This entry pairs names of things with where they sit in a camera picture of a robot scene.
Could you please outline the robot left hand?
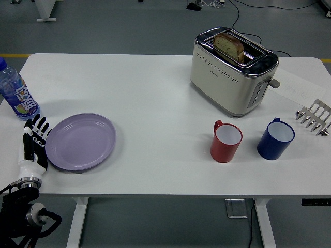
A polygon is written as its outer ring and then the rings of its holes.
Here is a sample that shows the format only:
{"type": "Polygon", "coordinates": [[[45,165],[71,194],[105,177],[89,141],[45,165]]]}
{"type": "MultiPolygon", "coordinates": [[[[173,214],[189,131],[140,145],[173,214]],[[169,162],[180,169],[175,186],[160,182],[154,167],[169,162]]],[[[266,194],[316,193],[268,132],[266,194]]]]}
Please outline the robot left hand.
{"type": "Polygon", "coordinates": [[[19,148],[19,179],[26,177],[42,178],[48,168],[46,140],[52,129],[45,117],[37,114],[26,121],[19,148]]]}

